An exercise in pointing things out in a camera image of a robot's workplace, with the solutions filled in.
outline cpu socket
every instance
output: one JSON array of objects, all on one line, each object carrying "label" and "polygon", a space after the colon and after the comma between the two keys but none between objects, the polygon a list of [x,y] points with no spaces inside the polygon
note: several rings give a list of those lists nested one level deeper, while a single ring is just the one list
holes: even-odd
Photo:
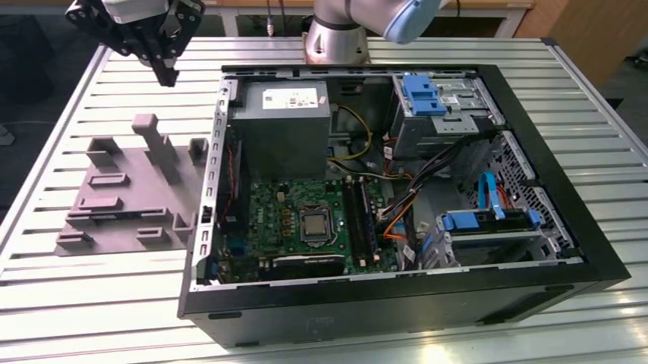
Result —
[{"label": "cpu socket", "polygon": [[299,209],[302,242],[319,248],[331,241],[331,210],[327,206],[303,206]]}]

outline aluminum slotted table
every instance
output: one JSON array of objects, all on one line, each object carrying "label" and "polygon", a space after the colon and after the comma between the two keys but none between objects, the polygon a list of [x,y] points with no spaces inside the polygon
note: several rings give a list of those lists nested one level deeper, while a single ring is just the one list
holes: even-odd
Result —
[{"label": "aluminum slotted table", "polygon": [[183,251],[59,258],[56,232],[89,165],[91,137],[144,146],[131,129],[138,112],[156,113],[176,146],[208,136],[220,66],[302,63],[301,39],[195,39],[172,89],[158,86],[136,59],[100,47],[0,227],[0,361],[645,360],[648,152],[562,50],[536,39],[422,39],[406,46],[374,39],[370,57],[374,64],[500,66],[633,277],[513,325],[227,352],[175,317]]}]

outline ram slot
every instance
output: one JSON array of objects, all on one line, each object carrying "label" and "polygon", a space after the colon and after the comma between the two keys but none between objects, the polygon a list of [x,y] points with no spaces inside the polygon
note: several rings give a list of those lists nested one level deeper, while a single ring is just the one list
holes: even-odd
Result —
[{"label": "ram slot", "polygon": [[365,228],[362,223],[362,200],[361,194],[357,193],[355,180],[346,179],[342,181],[342,200],[345,203],[346,227],[351,243],[353,258],[361,265],[366,262],[370,254],[369,243],[366,241]]},{"label": "ram slot", "polygon": [[369,256],[367,259],[374,262],[379,260],[379,255],[378,255],[378,239],[375,238],[375,225],[374,225],[374,216],[371,215],[371,207],[369,203],[369,196],[366,195],[366,187],[365,187],[365,181],[363,178],[361,177],[361,180],[355,184],[357,190],[358,190],[358,196],[362,199],[362,214],[361,214],[361,219],[362,219],[362,231],[363,235],[366,237],[366,244],[367,250],[369,250]]}]

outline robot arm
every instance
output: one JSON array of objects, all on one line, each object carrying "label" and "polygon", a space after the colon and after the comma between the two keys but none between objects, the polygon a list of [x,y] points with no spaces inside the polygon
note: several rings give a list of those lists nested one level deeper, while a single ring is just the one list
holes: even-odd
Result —
[{"label": "robot arm", "polygon": [[315,64],[361,64],[369,57],[365,28],[398,44],[419,37],[450,0],[315,0],[306,54]]},{"label": "robot arm", "polygon": [[[65,17],[120,55],[135,54],[152,68],[162,86],[175,86],[175,60],[199,27],[200,0],[76,0]],[[179,28],[167,33],[167,17]]]},{"label": "robot arm", "polygon": [[[398,44],[413,41],[450,0],[315,0],[306,39],[310,63],[361,64],[369,57],[365,27]],[[135,54],[162,86],[175,86],[175,61],[204,14],[200,0],[76,0],[68,20],[121,55]],[[179,28],[166,31],[174,16]]]}]

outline motherboard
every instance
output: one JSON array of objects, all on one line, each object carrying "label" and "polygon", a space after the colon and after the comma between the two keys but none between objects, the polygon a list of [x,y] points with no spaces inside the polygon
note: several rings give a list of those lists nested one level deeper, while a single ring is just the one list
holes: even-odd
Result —
[{"label": "motherboard", "polygon": [[282,265],[303,278],[309,262],[343,275],[395,271],[391,242],[382,241],[374,224],[385,204],[377,179],[252,184],[248,230],[227,236],[231,280],[272,279],[264,272],[276,273]]}]

